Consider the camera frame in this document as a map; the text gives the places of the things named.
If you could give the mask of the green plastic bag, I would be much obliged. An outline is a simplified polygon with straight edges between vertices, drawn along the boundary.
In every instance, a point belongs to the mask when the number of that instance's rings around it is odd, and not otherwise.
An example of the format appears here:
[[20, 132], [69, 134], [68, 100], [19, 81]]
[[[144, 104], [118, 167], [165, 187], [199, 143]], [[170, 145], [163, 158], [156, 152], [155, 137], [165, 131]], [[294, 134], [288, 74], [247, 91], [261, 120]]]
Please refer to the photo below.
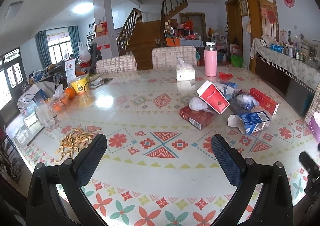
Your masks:
[[241, 68], [242, 67], [242, 57], [238, 55], [231, 55], [231, 63], [234, 67]]

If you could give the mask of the clear plastic cup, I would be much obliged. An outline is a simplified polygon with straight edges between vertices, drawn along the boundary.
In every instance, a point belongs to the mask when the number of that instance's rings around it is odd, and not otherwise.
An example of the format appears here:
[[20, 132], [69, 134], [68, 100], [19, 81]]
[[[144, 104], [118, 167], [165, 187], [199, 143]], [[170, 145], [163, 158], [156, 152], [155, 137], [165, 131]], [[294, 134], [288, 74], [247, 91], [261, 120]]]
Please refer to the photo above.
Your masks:
[[35, 108], [35, 113], [39, 122], [44, 128], [50, 128], [55, 124], [52, 112], [46, 103], [42, 103]]

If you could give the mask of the blue and white wrapper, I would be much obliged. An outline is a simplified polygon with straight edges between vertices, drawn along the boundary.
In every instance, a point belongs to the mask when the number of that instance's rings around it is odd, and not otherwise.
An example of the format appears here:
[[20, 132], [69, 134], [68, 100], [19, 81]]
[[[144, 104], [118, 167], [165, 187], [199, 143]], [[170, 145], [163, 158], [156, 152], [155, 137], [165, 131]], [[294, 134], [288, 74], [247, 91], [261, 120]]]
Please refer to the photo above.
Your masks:
[[231, 100], [232, 98], [237, 97], [240, 92], [239, 89], [233, 88], [232, 86], [229, 86], [227, 84], [215, 82], [214, 85], [227, 100]]

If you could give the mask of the crumpled white plastic bag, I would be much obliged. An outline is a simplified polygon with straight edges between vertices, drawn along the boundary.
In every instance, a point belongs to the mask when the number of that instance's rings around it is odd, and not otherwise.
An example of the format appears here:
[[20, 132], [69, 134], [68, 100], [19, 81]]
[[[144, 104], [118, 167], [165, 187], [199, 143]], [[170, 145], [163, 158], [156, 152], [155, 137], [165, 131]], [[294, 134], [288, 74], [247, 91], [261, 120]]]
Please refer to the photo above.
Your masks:
[[213, 113], [213, 110], [209, 107], [209, 105], [199, 97], [193, 97], [189, 101], [189, 108], [193, 111], [205, 111]]

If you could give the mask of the blue toothpaste box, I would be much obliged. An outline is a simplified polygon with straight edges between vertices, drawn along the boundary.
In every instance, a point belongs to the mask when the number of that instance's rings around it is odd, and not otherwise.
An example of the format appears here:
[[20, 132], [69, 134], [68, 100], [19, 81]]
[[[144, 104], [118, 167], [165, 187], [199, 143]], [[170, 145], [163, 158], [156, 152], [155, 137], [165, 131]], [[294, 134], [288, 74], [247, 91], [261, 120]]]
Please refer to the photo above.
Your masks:
[[230, 115], [227, 121], [229, 127], [238, 128], [242, 134], [253, 134], [268, 128], [271, 119], [264, 111]]

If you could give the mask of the purple perforated waste basket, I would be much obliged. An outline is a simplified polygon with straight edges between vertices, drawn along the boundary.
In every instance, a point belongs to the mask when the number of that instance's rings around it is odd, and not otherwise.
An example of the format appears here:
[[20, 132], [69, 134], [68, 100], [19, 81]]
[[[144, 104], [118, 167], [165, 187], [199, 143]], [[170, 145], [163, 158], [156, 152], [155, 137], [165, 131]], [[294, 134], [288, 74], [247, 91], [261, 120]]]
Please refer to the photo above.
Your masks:
[[320, 142], [320, 113], [314, 112], [310, 119], [310, 130], [315, 139]]

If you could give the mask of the pink water bottle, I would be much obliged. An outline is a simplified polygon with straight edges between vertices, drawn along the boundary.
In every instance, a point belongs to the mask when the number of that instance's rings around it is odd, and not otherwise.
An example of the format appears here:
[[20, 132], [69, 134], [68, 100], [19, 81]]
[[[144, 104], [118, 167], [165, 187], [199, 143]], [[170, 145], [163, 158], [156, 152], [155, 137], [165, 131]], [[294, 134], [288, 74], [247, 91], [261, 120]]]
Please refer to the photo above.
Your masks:
[[215, 42], [206, 42], [204, 49], [204, 74], [215, 77], [217, 72], [217, 50]]

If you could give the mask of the sideboard with lace cloth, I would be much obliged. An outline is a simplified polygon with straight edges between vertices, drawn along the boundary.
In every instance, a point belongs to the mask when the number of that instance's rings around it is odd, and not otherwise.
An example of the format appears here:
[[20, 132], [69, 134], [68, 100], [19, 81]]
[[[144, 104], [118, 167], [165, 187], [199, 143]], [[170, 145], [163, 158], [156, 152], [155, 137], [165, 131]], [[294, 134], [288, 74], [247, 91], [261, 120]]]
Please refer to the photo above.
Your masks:
[[254, 72], [306, 117], [319, 84], [319, 69], [263, 46], [260, 39], [253, 40], [250, 57], [255, 60]]

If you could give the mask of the orange fruit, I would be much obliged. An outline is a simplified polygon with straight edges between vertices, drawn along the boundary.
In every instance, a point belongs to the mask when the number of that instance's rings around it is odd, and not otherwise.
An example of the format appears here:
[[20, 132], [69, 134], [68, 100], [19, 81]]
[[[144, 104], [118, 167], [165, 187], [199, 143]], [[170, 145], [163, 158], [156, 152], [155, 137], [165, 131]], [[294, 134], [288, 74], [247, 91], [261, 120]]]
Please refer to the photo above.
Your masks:
[[72, 87], [67, 87], [65, 93], [69, 95], [69, 99], [74, 99], [76, 97], [76, 91]]

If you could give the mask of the pile of dried peels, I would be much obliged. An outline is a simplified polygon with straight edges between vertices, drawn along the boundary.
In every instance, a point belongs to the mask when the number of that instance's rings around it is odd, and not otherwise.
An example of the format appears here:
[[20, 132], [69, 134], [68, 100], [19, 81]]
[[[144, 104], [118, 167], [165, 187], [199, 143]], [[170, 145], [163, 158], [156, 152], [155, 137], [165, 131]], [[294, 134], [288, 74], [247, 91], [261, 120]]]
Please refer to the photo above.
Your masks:
[[73, 128], [71, 132], [60, 141], [59, 148], [55, 153], [58, 158], [53, 162], [55, 164], [61, 164], [67, 158], [73, 159], [81, 150], [89, 146], [100, 131], [101, 128], [96, 126]]

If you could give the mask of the dark red cigarette box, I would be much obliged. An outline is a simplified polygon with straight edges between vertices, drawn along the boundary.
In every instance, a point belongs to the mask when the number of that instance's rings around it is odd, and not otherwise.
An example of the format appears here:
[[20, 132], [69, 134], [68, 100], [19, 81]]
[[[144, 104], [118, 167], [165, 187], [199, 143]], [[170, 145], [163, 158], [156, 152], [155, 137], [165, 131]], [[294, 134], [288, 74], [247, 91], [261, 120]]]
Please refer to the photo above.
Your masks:
[[215, 115], [204, 110], [194, 111], [185, 106], [180, 109], [180, 117], [201, 130], [213, 122]]

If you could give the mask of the red and white carton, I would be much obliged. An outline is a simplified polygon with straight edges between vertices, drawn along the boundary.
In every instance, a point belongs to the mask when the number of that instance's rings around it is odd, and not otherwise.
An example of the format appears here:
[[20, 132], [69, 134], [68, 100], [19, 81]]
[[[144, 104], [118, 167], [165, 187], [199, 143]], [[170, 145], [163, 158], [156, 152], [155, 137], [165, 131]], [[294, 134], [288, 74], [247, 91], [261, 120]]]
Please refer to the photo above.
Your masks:
[[229, 107], [229, 102], [220, 90], [210, 81], [205, 81], [196, 91], [198, 96], [215, 112], [223, 114]]

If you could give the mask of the yellow instant noodle cup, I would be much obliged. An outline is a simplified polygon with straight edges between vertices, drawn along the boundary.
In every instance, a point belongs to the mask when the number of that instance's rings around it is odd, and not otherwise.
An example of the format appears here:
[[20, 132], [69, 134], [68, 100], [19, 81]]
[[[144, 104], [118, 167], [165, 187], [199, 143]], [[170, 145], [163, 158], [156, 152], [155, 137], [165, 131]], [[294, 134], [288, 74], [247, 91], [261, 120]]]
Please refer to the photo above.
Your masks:
[[91, 89], [90, 79], [88, 74], [84, 74], [74, 78], [71, 81], [71, 86], [77, 95], [87, 93]]

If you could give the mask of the wooden staircase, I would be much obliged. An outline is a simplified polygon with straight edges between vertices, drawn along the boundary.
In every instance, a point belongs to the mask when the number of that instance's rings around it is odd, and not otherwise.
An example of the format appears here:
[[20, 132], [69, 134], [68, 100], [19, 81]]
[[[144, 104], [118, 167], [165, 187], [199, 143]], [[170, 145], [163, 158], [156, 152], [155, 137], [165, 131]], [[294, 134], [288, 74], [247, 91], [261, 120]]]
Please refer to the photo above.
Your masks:
[[133, 8], [117, 37], [119, 55], [134, 55], [139, 71], [152, 69], [151, 51], [165, 44], [165, 24], [187, 6], [188, 0], [163, 0], [160, 19], [149, 22]]

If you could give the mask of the red plastic wrapper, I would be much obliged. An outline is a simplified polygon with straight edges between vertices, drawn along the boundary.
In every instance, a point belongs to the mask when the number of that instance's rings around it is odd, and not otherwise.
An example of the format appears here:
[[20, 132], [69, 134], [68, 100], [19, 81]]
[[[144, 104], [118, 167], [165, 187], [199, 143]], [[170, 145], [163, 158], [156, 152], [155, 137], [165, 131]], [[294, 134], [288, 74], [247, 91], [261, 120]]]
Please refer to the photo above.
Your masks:
[[233, 75], [232, 74], [229, 74], [229, 73], [223, 73], [223, 72], [220, 72], [219, 73], [219, 78], [223, 81], [228, 81], [228, 80], [231, 80], [233, 78]]

